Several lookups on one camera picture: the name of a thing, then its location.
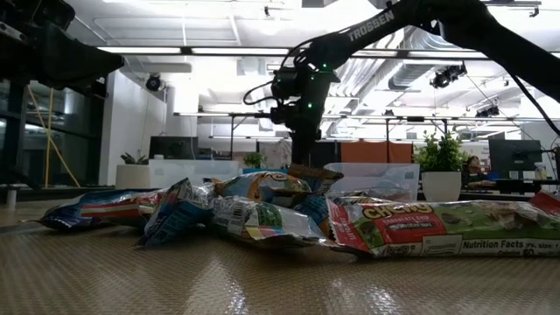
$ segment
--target computer monitor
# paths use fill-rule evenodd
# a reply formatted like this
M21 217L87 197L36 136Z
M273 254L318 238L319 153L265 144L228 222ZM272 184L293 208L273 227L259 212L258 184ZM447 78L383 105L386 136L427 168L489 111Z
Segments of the computer monitor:
M150 158L163 155L164 159L196 159L199 139L191 136L153 136L150 139Z
M492 172L508 178L509 172L534 171L535 163L543 161L538 140L488 140Z

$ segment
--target green plant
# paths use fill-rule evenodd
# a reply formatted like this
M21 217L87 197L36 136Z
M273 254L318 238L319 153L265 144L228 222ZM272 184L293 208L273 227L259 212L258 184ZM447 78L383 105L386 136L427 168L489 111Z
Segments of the green plant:
M146 156L141 156L138 160L136 160L129 153L124 152L124 154L121 155L121 158L126 165L147 165L148 164L148 159L146 158Z
M264 161L266 161L266 157L259 152L251 152L243 158L243 163L253 168L261 168L261 163Z
M425 147L418 148L414 161L423 172L459 172L468 155L460 150L461 139L451 132L436 138L436 134L424 132Z

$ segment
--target security camera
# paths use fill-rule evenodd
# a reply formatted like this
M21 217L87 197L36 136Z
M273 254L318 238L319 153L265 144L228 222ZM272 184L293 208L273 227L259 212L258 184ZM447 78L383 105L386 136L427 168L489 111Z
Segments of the security camera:
M165 82L161 80L161 74L152 73L146 81L146 88L151 92L158 92L164 89Z

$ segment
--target potted plant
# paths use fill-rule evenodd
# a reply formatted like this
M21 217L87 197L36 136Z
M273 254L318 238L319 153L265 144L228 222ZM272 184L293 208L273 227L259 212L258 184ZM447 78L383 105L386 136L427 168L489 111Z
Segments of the potted plant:
M135 159L125 152L121 158L124 164L116 166L115 188L150 188L150 167L146 156Z
M431 202L457 201L461 193L461 166L466 153L460 150L459 136L446 133L440 139L424 132L426 146L414 156L422 169L422 188Z
M259 152L251 152L243 158L243 163L252 168L261 168L261 163L266 161L266 157Z

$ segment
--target clear plastic container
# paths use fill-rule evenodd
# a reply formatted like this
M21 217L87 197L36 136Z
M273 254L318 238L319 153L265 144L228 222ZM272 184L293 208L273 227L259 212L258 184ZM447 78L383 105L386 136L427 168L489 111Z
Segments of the clear plastic container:
M166 188L184 178L200 185L204 179L227 180L240 173L237 161L151 159L149 166L152 188Z
M386 200L417 200L419 164L330 163L325 168L344 174L331 186L333 193L365 191Z

